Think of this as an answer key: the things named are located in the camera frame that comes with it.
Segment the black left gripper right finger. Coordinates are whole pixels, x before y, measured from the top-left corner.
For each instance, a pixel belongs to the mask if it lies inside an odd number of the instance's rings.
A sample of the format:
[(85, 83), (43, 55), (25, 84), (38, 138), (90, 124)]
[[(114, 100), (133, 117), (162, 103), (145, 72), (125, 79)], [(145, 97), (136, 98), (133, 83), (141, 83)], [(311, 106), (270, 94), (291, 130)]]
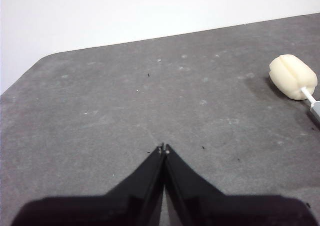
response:
[(169, 145), (164, 175), (171, 222), (181, 225), (317, 225), (310, 209), (281, 195), (226, 195), (198, 175)]

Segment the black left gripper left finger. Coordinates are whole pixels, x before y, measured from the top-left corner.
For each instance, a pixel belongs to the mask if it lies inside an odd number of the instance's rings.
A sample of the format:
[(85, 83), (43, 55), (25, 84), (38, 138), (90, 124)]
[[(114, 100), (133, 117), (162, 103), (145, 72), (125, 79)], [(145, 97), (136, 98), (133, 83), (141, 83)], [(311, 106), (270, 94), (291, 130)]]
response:
[(13, 225), (158, 225), (163, 200), (164, 146), (102, 195), (45, 197), (26, 203)]

